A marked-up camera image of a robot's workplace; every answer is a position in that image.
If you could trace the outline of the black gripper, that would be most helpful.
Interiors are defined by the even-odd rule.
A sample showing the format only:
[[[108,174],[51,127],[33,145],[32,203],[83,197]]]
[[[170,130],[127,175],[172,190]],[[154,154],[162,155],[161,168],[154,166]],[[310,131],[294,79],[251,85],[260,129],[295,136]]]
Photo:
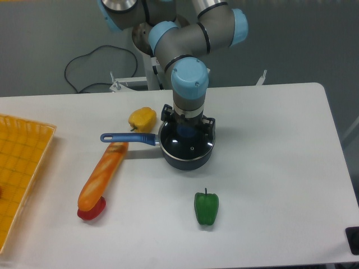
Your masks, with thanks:
[[[160,114],[160,120],[171,120],[171,130],[177,133],[204,132],[207,135],[215,135],[215,118],[203,116],[203,112],[193,118],[186,118],[184,114],[179,115],[173,108],[164,104]]]

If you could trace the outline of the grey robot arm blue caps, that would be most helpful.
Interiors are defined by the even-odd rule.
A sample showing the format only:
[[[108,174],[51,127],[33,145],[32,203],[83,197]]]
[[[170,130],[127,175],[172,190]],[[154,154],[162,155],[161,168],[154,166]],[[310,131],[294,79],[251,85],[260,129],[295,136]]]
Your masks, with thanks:
[[[99,1],[112,27],[148,27],[148,43],[173,90],[175,121],[190,128],[202,122],[209,83],[207,67],[199,57],[233,47],[248,35],[245,14],[231,9],[227,1],[192,4],[197,23],[178,27],[176,1]]]

